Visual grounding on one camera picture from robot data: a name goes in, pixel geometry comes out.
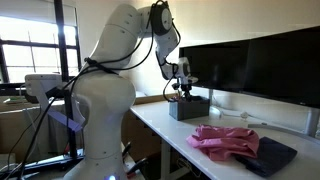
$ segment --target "wire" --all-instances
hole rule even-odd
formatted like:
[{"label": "wire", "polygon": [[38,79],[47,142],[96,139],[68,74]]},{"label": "wire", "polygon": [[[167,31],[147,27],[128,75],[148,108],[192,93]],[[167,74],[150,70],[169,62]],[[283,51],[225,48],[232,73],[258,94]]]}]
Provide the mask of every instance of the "wire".
[{"label": "wire", "polygon": [[22,87],[26,87],[26,84],[21,84],[20,88],[19,88],[19,99],[21,100],[21,102],[23,102],[23,97],[22,97]]},{"label": "wire", "polygon": [[17,167],[15,167],[15,168],[10,172],[10,174],[5,178],[5,180],[8,180],[8,179],[10,178],[10,176],[11,176],[12,174],[14,174],[14,173],[21,167],[21,164],[22,164],[22,163],[20,163]]},{"label": "wire", "polygon": [[12,163],[12,164],[9,164],[9,165],[5,165],[3,166],[1,169],[0,169],[0,172],[3,171],[4,169],[8,168],[8,170],[10,169],[10,166],[15,166],[15,165],[18,165],[17,163]]},{"label": "wire", "polygon": [[[147,27],[148,27],[148,25],[149,25],[149,23],[150,23],[150,21],[151,21],[150,17],[151,17],[151,14],[153,14],[154,7],[155,7],[155,5],[157,5],[159,2],[164,3],[162,0],[158,0],[158,1],[156,2],[156,4],[153,4],[153,5],[152,5],[151,11],[150,11],[149,20],[148,20],[148,23],[147,23]],[[133,68],[141,65],[141,64],[147,59],[147,57],[150,55],[150,52],[151,52],[151,50],[152,50],[153,41],[154,41],[154,32],[153,32],[153,29],[152,29],[151,35],[152,35],[152,41],[151,41],[151,45],[150,45],[149,51],[148,51],[147,55],[145,56],[145,58],[144,58],[141,62],[139,62],[138,64],[136,64],[136,65],[134,65],[134,66],[132,66],[132,67],[128,67],[128,68],[107,68],[107,67],[106,67],[106,68],[107,68],[108,70],[129,70],[129,69],[133,69]],[[143,39],[144,39],[144,36],[140,39],[139,43],[138,43],[137,46],[133,49],[133,51],[131,51],[127,56],[124,56],[124,57],[122,57],[122,58],[120,58],[120,59],[116,59],[116,60],[107,60],[107,61],[103,61],[103,62],[97,62],[96,64],[100,64],[100,65],[101,65],[101,64],[106,64],[106,63],[114,63],[114,62],[119,62],[119,61],[122,61],[122,60],[127,59],[128,57],[130,57],[130,56],[138,49],[138,47],[139,47],[140,44],[142,43]],[[99,71],[99,70],[100,70],[100,69],[91,69],[91,70],[89,70],[90,68],[93,68],[93,67],[95,67],[95,66],[88,65],[87,67],[85,67],[76,77],[74,77],[73,79],[71,79],[71,80],[61,89],[61,91],[59,91],[59,93],[61,93],[62,91],[64,91],[71,83],[73,83],[73,84],[72,84],[72,87],[71,87],[71,89],[70,89],[70,94],[72,94],[73,89],[74,89],[74,86],[75,86],[77,80],[78,80],[81,76],[83,76],[83,75],[85,75],[85,74],[87,74],[87,73],[91,73],[91,72]],[[25,165],[26,165],[26,162],[27,162],[27,158],[28,158],[28,156],[29,156],[29,154],[30,154],[30,151],[31,151],[31,148],[32,148],[32,146],[33,146],[33,144],[34,144],[34,142],[35,142],[36,136],[37,136],[37,134],[39,133],[41,124],[42,124],[42,122],[43,122],[43,120],[44,120],[45,115],[48,113],[48,111],[49,111],[52,103],[57,99],[57,96],[58,96],[58,94],[57,94],[57,95],[53,98],[53,100],[49,103],[49,105],[46,107],[46,109],[45,109],[44,112],[43,112],[43,115],[42,115],[41,118],[40,118],[40,121],[39,121],[38,126],[37,126],[37,128],[36,128],[36,131],[35,131],[35,133],[34,133],[34,135],[33,135],[33,137],[32,137],[31,143],[30,143],[30,145],[29,145],[29,147],[28,147],[27,153],[25,154],[24,160],[22,161],[21,166],[19,167],[19,169],[21,169],[21,171],[20,171],[20,176],[18,176],[18,179],[21,179],[22,176],[23,176],[23,172],[24,172],[24,168],[25,168]]]},{"label": "wire", "polygon": [[202,172],[199,171],[199,174],[196,174],[193,169],[192,169],[192,165],[189,163],[189,161],[183,159],[183,158],[179,158],[177,160],[177,165],[179,168],[182,168],[182,167],[186,167],[187,169],[189,169],[189,171],[196,177],[196,178],[200,178],[201,177],[201,174]]},{"label": "wire", "polygon": [[18,179],[21,179],[21,178],[22,178],[23,171],[24,171],[25,165],[26,165],[26,163],[27,163],[28,156],[29,156],[29,154],[30,154],[30,152],[31,152],[31,150],[32,150],[32,147],[33,147],[33,144],[34,144],[34,142],[35,142],[35,139],[36,139],[36,137],[37,137],[37,135],[38,135],[38,133],[39,133],[39,130],[40,130],[41,124],[42,124],[42,122],[43,122],[43,120],[44,120],[44,117],[45,117],[46,114],[48,113],[51,105],[52,105],[53,102],[57,99],[58,95],[59,95],[63,90],[65,90],[65,89],[66,89],[75,79],[77,79],[77,78],[78,78],[78,76],[76,76],[76,77],[74,77],[72,80],[70,80],[70,81],[62,88],[62,90],[57,93],[57,95],[53,98],[53,100],[49,103],[49,105],[48,105],[48,106],[46,107],[46,109],[44,110],[44,112],[43,112],[43,114],[42,114],[42,116],[41,116],[41,118],[40,118],[39,124],[38,124],[38,126],[37,126],[37,129],[36,129],[36,131],[35,131],[35,133],[34,133],[34,135],[33,135],[33,137],[32,137],[32,140],[31,140],[31,143],[30,143],[30,145],[29,145],[29,147],[28,147],[28,150],[27,150],[27,152],[26,152],[26,154],[25,154],[25,157],[24,157],[24,159],[23,159],[23,161],[22,161],[22,163],[21,163],[21,167],[19,168],[19,169],[21,169],[21,171],[20,171],[20,175],[18,176]]},{"label": "wire", "polygon": [[8,159],[7,159],[7,165],[6,167],[10,166],[10,156],[11,153],[13,151],[13,149],[18,145],[18,143],[21,141],[23,135],[27,132],[27,130],[38,120],[39,116],[41,115],[41,107],[39,107],[40,111],[39,114],[37,115],[37,117],[35,118],[35,120],[33,122],[31,122],[31,124],[21,133],[19,139],[16,141],[16,143],[12,146],[12,148],[9,151],[9,155],[8,155]]},{"label": "wire", "polygon": [[162,91],[162,95],[163,95],[164,99],[167,100],[168,102],[175,102],[174,100],[170,100],[170,99],[167,98],[166,89],[167,89],[167,86],[169,85],[169,83],[171,82],[171,80],[176,76],[177,72],[178,72],[178,68],[177,68],[176,71],[173,72],[172,77],[170,78],[170,80],[168,81],[168,83],[166,84],[166,86],[164,87],[164,89]]},{"label": "wire", "polygon": [[181,42],[181,35],[180,35],[180,32],[178,31],[178,29],[176,28],[176,25],[172,22],[172,26],[174,28],[174,30],[176,31],[176,33],[178,34],[178,37],[179,37],[179,40],[178,40],[178,43],[177,43],[177,46],[180,44]]}]

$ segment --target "desk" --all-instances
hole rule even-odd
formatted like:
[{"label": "desk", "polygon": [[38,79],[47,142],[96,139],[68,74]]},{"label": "desk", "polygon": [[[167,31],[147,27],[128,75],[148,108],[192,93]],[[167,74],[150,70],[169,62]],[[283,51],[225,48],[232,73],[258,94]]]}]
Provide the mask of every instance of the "desk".
[{"label": "desk", "polygon": [[[263,121],[249,117],[246,121],[237,117],[219,116],[210,110],[210,115],[190,120],[177,121],[169,115],[168,102],[157,102],[131,107],[132,112],[163,139],[161,179],[170,179],[168,167],[168,145],[176,149],[211,179],[263,179],[245,169],[244,165],[233,157],[225,162],[213,162],[200,150],[192,148],[186,138],[195,133],[199,124],[214,126],[247,127],[248,124]],[[268,179],[320,179],[320,145],[291,134],[253,128],[259,137],[267,136],[298,151],[295,159]]]}]

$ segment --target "pink cloth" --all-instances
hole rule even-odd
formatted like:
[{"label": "pink cloth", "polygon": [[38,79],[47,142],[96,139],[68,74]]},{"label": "pink cloth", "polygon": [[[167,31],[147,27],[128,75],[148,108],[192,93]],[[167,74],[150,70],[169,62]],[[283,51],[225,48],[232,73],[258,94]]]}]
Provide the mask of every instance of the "pink cloth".
[{"label": "pink cloth", "polygon": [[212,161],[225,161],[233,153],[257,157],[259,136],[253,130],[199,125],[196,132],[197,136],[187,138],[188,143],[200,149]]}]

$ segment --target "computer monitor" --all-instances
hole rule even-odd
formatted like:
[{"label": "computer monitor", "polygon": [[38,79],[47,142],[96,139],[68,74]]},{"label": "computer monitor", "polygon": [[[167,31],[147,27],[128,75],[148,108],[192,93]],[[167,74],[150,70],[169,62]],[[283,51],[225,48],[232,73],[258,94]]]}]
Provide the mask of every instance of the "computer monitor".
[{"label": "computer monitor", "polygon": [[320,108],[320,27],[252,39],[243,93]]},{"label": "computer monitor", "polygon": [[243,89],[249,40],[181,47],[179,57],[187,57],[193,86],[239,92]]}]

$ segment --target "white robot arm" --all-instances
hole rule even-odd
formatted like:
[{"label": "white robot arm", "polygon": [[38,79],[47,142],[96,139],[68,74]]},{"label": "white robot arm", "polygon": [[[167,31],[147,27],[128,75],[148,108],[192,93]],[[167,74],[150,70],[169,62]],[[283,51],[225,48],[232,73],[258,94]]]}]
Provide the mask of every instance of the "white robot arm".
[{"label": "white robot arm", "polygon": [[74,84],[74,98],[89,109],[84,127],[85,158],[65,175],[65,180],[127,179],[121,157],[121,121],[134,103],[135,89],[117,73],[126,69],[139,37],[155,38],[163,77],[178,79],[183,90],[189,92],[187,59],[181,58],[177,64],[166,61],[178,45],[167,2],[160,0],[139,10],[126,4],[118,6],[82,70],[105,72],[83,74]]}]

